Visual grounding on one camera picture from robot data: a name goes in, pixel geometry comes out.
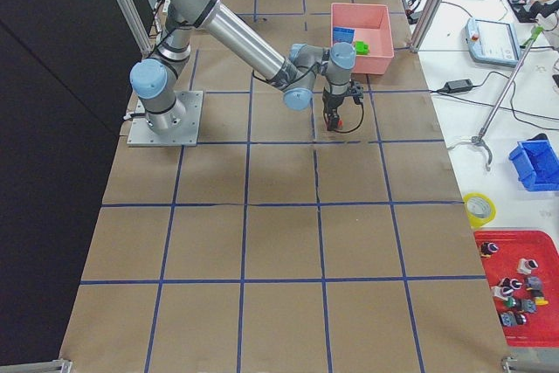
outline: metal base plate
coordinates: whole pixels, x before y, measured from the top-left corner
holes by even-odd
[[[204,91],[181,91],[176,97],[186,108],[186,115],[178,127],[172,128],[165,133],[153,131],[144,117],[136,117],[132,120],[132,127],[128,135],[128,146],[196,146],[198,142],[198,130],[200,128],[200,116],[204,101]],[[138,100],[136,113],[144,113],[144,107]]]

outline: light blue joint cap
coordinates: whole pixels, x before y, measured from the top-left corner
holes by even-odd
[[[305,87],[294,87],[283,94],[283,103],[290,109],[302,111],[311,103],[313,93]]]
[[[136,63],[130,71],[130,83],[143,100],[155,98],[167,85],[165,66],[154,59]]]
[[[299,52],[301,48],[303,48],[306,44],[293,44],[291,46],[291,51],[289,52],[289,61],[294,62],[299,56]]]
[[[330,49],[330,58],[337,66],[351,70],[355,66],[355,48],[350,43],[335,43]]]

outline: yellow tape roll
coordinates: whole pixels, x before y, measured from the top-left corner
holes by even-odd
[[[472,192],[464,197],[466,213],[470,219],[470,226],[481,227],[495,218],[497,209],[487,196],[479,192]]]

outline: robotic arm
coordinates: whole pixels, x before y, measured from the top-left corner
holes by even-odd
[[[284,103],[295,110],[306,108],[316,76],[327,84],[323,92],[328,130],[340,125],[337,108],[352,96],[361,103],[362,88],[351,80],[355,49],[348,43],[332,48],[294,44],[286,59],[230,11],[221,0],[170,0],[168,18],[155,50],[130,73],[134,90],[146,111],[146,121],[156,133],[184,124],[186,105],[177,100],[173,86],[190,57],[190,35],[204,28],[237,54],[266,83],[284,93]]]

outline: pink bin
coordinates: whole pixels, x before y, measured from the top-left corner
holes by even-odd
[[[353,73],[384,74],[394,58],[388,7],[384,4],[332,3],[332,28],[341,26],[355,30],[354,41],[369,45],[369,54],[358,55]]]

